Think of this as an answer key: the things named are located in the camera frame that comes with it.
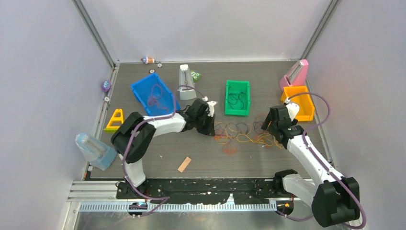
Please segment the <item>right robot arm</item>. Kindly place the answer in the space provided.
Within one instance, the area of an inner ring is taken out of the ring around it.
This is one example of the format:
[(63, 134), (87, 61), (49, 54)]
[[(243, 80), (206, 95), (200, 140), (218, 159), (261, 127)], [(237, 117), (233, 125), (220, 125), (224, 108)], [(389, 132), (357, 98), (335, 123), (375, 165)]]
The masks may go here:
[(303, 179), (293, 169), (276, 172), (273, 178), (275, 194), (282, 197), (293, 194), (300, 198), (311, 207), (313, 217), (321, 227), (359, 219), (358, 182), (342, 175), (322, 157), (293, 118), (297, 111), (296, 104), (271, 107), (261, 128), (298, 159), (313, 181)]

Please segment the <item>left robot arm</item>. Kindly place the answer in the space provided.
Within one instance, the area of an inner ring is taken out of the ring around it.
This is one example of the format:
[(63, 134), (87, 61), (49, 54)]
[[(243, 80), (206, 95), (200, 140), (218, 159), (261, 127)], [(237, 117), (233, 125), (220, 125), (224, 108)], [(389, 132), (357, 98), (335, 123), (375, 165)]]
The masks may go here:
[(147, 192), (142, 158), (154, 137), (196, 129), (200, 134), (215, 136), (214, 119), (216, 101), (207, 97), (196, 99), (184, 110), (168, 115), (142, 116), (132, 112), (111, 137), (111, 144), (121, 156), (128, 192), (142, 198)]

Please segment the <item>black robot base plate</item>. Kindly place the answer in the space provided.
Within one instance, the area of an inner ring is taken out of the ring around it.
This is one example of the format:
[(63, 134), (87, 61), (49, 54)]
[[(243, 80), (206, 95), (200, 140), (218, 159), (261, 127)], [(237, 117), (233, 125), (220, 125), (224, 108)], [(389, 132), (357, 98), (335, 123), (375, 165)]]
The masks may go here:
[(264, 178), (203, 178), (147, 179), (139, 187), (139, 195), (128, 182), (117, 182), (117, 199), (148, 199), (159, 204), (224, 204), (232, 197), (236, 204), (265, 204), (271, 198), (291, 201), (290, 193), (276, 189), (272, 179)]

